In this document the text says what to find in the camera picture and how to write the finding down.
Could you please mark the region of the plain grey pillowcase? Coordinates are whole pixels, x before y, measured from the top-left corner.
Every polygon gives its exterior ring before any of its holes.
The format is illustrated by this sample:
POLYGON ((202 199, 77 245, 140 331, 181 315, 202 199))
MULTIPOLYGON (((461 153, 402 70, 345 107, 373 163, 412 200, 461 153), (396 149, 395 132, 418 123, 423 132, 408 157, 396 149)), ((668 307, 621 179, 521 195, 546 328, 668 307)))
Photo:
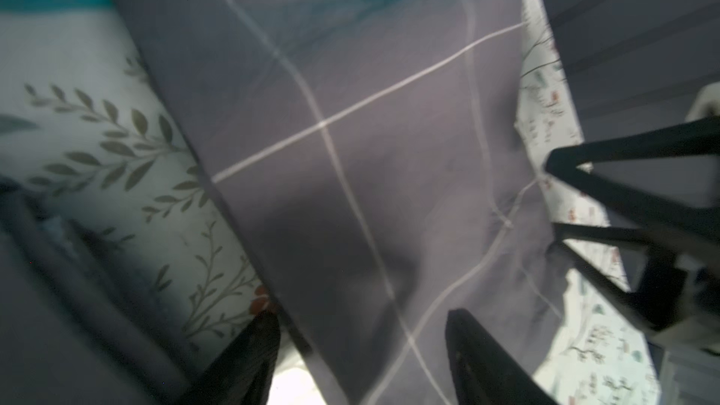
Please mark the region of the plain grey pillowcase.
POLYGON ((1 182, 1 401, 153 404, 198 379, 189 346, 120 244, 1 182))

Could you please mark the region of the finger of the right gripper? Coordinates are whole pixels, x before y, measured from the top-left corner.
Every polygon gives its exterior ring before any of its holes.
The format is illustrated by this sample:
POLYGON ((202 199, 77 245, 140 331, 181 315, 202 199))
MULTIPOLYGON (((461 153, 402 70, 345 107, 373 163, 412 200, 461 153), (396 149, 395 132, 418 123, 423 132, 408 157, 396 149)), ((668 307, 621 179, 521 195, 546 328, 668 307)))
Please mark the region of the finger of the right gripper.
POLYGON ((719 154, 717 116, 602 142, 554 149, 545 171, 639 225, 637 229, 557 224, 560 238, 600 243, 655 243, 664 248, 717 248, 719 208, 697 208, 581 169, 587 163, 719 154))
POLYGON ((637 329, 664 329, 669 325, 669 251, 639 229, 594 227, 567 223, 553 225, 554 245, 579 273, 637 329), (637 289, 624 291, 579 255, 566 241, 579 240, 642 252, 645 269, 637 289))

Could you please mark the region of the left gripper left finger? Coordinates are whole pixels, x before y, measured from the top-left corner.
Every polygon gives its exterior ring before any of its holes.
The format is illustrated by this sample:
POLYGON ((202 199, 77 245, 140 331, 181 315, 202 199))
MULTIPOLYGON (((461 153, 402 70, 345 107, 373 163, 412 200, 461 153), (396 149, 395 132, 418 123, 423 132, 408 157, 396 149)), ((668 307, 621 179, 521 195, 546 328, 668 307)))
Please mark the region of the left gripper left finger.
POLYGON ((258 314, 179 404, 266 405, 281 345, 276 313, 258 314))

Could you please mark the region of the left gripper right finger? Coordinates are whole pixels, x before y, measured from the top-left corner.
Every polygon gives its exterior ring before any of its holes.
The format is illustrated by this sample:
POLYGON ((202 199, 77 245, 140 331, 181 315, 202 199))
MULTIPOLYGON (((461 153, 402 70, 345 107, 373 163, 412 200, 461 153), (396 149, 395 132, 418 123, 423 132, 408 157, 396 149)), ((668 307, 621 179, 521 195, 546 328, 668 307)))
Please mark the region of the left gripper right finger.
POLYGON ((468 310, 448 312, 444 337, 459 405, 555 403, 468 310))

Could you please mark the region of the dark grey checked pillowcase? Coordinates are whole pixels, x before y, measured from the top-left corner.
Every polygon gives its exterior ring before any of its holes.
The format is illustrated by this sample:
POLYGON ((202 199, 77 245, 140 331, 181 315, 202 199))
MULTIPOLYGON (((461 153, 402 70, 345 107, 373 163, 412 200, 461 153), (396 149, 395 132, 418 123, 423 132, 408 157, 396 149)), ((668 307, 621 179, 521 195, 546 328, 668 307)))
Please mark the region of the dark grey checked pillowcase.
POLYGON ((567 282, 522 0, 112 1, 326 403, 455 403, 452 309, 538 370, 567 282))

